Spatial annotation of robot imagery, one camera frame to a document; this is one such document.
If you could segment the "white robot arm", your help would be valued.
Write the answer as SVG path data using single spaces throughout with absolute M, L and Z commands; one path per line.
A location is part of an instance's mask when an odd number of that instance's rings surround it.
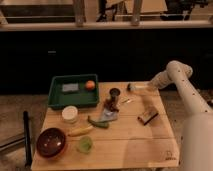
M 170 61 L 149 82 L 150 89 L 174 84 L 188 117 L 184 121 L 180 148 L 180 171 L 213 171 L 213 109 L 189 81 L 191 66 Z

